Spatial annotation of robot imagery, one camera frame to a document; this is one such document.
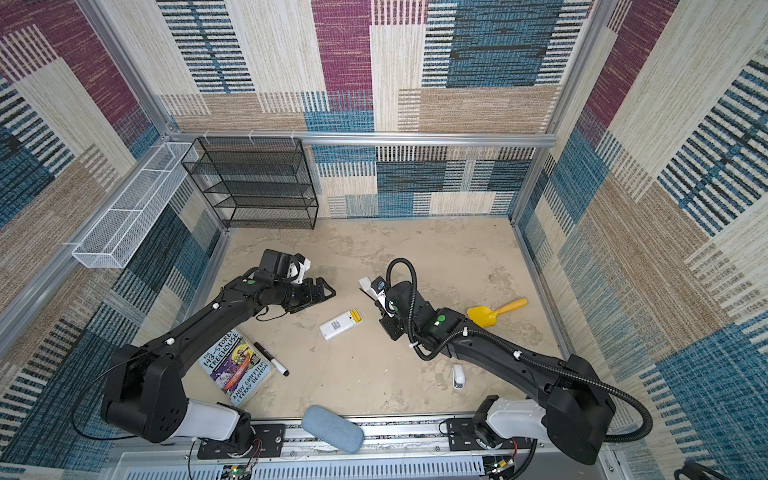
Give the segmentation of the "white remote control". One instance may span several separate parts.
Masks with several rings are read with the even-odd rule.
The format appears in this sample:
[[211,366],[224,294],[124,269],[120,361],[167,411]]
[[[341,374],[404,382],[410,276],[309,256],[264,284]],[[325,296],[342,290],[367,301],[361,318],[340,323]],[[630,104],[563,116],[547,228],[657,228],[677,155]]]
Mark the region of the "white remote control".
[[362,321],[363,318],[359,311],[351,309],[323,323],[320,326],[320,332],[326,341],[331,341],[342,333],[354,328]]

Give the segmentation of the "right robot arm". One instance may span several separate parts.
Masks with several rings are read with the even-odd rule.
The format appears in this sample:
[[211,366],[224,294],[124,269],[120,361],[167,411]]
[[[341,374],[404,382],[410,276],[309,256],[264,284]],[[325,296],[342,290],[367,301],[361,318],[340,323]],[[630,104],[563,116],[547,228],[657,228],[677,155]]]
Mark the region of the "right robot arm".
[[[408,269],[409,280],[394,283],[391,271]],[[487,446],[511,437],[548,438],[562,453],[586,465],[595,463],[604,443],[630,443],[648,436],[654,422],[632,395],[602,382],[578,355],[563,360],[521,347],[478,326],[450,308],[435,309],[418,291],[413,264],[392,260],[388,273],[372,283],[382,314],[380,323],[392,340],[406,337],[423,361],[439,355],[469,362],[527,395],[531,423],[497,395],[478,409],[474,428]]]

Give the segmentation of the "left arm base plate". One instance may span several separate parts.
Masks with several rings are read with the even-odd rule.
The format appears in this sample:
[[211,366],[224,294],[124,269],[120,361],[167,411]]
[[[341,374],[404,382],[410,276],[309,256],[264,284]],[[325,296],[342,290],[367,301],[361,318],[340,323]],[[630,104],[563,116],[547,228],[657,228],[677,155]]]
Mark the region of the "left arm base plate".
[[227,440],[204,439],[195,458],[198,460],[255,459],[279,457],[286,425],[252,424],[237,427]]

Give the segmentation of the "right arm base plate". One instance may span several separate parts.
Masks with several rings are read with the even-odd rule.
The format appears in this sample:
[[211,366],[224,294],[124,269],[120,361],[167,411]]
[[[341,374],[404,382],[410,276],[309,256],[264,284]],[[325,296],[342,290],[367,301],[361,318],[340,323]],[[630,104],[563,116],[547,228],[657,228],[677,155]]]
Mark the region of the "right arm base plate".
[[438,432],[446,437],[451,452],[474,450],[515,451],[529,449],[532,444],[532,441],[529,439],[514,437],[503,440],[495,447],[486,445],[476,435],[472,420],[469,418],[452,417],[444,419],[438,425]]

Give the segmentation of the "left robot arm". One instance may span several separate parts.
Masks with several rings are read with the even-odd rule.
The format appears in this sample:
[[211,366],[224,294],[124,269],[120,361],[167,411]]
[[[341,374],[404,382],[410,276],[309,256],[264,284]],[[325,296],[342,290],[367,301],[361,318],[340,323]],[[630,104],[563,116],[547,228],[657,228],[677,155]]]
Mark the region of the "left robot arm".
[[301,254],[264,251],[258,266],[227,283],[197,313],[142,346],[125,345],[106,373],[101,418],[152,443],[197,437],[245,453],[253,444],[249,413],[189,399],[182,379],[198,359],[240,324],[271,306],[298,313],[335,296],[321,277],[307,277]]

